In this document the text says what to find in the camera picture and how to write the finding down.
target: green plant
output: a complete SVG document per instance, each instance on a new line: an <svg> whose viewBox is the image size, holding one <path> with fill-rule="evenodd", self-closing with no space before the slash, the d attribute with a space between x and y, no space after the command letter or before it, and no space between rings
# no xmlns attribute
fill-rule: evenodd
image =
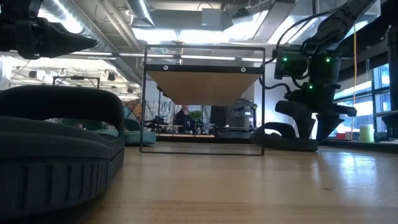
<svg viewBox="0 0 398 224"><path fill-rule="evenodd" d="M192 111L191 113L189 113L189 116L194 119L196 122L201 120L201 111Z"/></svg>

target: yellow cable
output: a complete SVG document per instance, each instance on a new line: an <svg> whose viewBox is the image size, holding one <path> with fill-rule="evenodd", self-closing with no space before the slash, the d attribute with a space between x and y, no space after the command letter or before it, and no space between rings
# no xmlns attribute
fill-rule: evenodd
<svg viewBox="0 0 398 224"><path fill-rule="evenodd" d="M356 28L354 25L354 96L353 96L353 106L355 107L355 94L356 94L356 77L358 75L357 60L356 60ZM354 135L354 117L351 117L351 140L353 140Z"/></svg>

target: lamp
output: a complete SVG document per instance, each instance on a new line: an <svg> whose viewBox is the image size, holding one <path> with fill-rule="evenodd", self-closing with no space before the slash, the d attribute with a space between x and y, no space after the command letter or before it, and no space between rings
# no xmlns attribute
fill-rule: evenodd
<svg viewBox="0 0 398 224"><path fill-rule="evenodd" d="M127 92L128 92L128 93L133 93L134 90L131 88L131 86L129 86L129 87L127 88Z"/></svg>
<svg viewBox="0 0 398 224"><path fill-rule="evenodd" d="M31 78L36 78L37 77L37 71L30 71L29 72L29 77L31 77Z"/></svg>
<svg viewBox="0 0 398 224"><path fill-rule="evenodd" d="M116 77L114 76L114 72L109 72L108 73L108 80L109 81L115 81Z"/></svg>

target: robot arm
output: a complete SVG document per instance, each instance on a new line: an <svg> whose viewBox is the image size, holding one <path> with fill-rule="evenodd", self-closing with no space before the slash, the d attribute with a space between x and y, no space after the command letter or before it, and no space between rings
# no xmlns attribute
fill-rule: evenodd
<svg viewBox="0 0 398 224"><path fill-rule="evenodd" d="M377 0L349 0L341 9L334 12L318 26L318 32L303 44L306 54L324 52L333 44L344 39L356 21Z"/></svg>
<svg viewBox="0 0 398 224"><path fill-rule="evenodd" d="M0 0L0 51L17 50L25 59L58 57L96 46L60 23L37 17L43 0Z"/></svg>

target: wooden panel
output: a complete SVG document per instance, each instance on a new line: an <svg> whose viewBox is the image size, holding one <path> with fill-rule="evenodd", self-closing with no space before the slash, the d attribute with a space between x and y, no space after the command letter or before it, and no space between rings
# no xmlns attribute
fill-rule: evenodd
<svg viewBox="0 0 398 224"><path fill-rule="evenodd" d="M158 72L148 74L177 105L230 106L261 74Z"/></svg>

